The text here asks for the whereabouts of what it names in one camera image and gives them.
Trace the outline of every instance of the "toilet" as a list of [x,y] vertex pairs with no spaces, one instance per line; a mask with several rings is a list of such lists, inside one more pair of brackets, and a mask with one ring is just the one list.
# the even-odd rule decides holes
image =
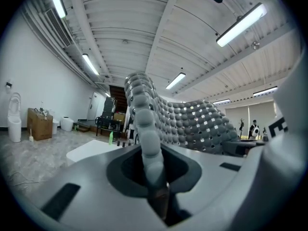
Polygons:
[[17,143],[21,139],[21,119],[20,119],[21,98],[19,93],[13,93],[8,111],[8,130],[10,140]]

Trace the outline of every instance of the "air vent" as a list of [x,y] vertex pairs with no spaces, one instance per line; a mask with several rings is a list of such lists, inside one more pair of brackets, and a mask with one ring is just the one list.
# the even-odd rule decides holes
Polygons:
[[55,9],[51,8],[47,10],[45,14],[49,21],[50,26],[52,27],[54,32],[57,34],[59,40],[63,43],[65,47],[70,46],[71,40],[70,40],[69,34],[67,30],[64,28],[62,21],[59,18]]

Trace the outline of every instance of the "green bottle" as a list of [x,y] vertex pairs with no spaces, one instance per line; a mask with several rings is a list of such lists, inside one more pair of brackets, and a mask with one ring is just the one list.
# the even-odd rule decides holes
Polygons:
[[114,132],[112,131],[109,135],[109,144],[112,144],[113,139],[114,139]]

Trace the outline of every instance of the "white trash bin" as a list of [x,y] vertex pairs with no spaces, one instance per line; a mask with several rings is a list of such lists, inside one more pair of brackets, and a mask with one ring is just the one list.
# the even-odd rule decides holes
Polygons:
[[13,93],[8,111],[8,130],[9,138],[11,141],[17,143],[21,140],[21,119],[20,119],[20,95],[15,92]]
[[57,134],[57,128],[59,126],[59,121],[52,119],[52,134]]
[[68,117],[63,117],[61,120],[61,129],[67,132],[72,131],[74,121]]

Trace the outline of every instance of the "cable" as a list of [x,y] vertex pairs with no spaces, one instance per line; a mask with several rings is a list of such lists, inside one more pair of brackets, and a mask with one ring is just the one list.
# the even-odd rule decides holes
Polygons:
[[22,185],[22,184],[41,183],[41,182],[47,182],[47,181],[46,181],[46,180],[40,180],[40,181],[24,181],[24,182],[20,182],[20,183],[14,184],[14,185],[10,185],[10,184],[8,184],[8,185],[11,186],[11,187],[14,187],[14,186]]
[[24,177],[27,181],[23,181],[23,182],[20,182],[20,183],[17,183],[17,184],[14,184],[14,185],[10,185],[10,184],[8,184],[9,186],[18,186],[18,185],[21,185],[21,184],[28,184],[28,183],[41,183],[41,182],[46,182],[46,180],[29,180],[27,177],[25,177],[21,172],[19,172],[19,171],[16,171],[16,172],[14,172],[13,174],[11,174],[10,176],[9,176],[9,180],[8,181],[11,181],[12,180],[12,177],[13,177],[13,175],[14,174],[21,174],[22,175],[22,177]]

